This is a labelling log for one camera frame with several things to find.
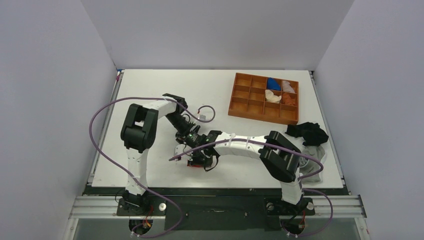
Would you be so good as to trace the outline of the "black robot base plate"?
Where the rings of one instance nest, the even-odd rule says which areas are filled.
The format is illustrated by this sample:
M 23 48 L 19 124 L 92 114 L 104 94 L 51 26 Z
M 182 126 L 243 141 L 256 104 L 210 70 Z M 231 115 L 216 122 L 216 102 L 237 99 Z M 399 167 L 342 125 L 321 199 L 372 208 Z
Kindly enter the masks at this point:
M 72 216 L 87 220 L 125 220 L 136 236 L 165 231 L 263 229 L 304 234 L 327 227 L 340 212 L 344 189 L 307 191 L 290 205 L 277 188 L 158 188 L 130 203 L 122 188 L 89 189 L 76 200 Z

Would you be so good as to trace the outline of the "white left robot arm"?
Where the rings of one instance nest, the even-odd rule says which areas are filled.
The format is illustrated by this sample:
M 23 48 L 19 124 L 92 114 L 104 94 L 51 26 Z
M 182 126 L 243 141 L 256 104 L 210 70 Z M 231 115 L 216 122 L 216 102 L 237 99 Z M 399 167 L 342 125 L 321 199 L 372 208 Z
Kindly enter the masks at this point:
M 182 116 L 184 108 L 188 107 L 183 97 L 169 93 L 163 97 L 145 105 L 131 104 L 120 133 L 127 153 L 127 169 L 132 173 L 127 179 L 125 194 L 132 198 L 129 208 L 136 215 L 143 215 L 149 210 L 148 199 L 142 197 L 146 189 L 139 184 L 148 187 L 147 157 L 156 139 L 158 120 L 166 117 L 176 129 L 175 137 L 180 144 L 189 133 L 197 133 L 200 129 Z

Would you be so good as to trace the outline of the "red underwear white trim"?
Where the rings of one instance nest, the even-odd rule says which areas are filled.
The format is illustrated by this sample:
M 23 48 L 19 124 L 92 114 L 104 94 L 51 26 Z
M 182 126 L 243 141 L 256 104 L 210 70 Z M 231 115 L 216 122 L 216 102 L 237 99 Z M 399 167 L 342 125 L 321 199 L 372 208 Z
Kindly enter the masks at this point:
M 203 168 L 205 166 L 205 162 L 201 160 L 188 160 L 187 166 L 194 168 Z

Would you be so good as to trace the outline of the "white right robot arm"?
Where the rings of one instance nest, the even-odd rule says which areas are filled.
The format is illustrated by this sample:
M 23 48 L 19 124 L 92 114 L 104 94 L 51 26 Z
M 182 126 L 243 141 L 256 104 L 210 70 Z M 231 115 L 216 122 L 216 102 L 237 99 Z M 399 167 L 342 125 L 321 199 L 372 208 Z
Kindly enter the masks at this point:
M 280 132 L 272 130 L 262 136 L 242 136 L 211 130 L 207 135 L 196 132 L 178 138 L 181 144 L 195 148 L 193 157 L 209 167 L 212 157 L 239 156 L 263 163 L 269 174 L 279 181 L 283 209 L 294 214 L 302 207 L 300 177 L 301 151 Z

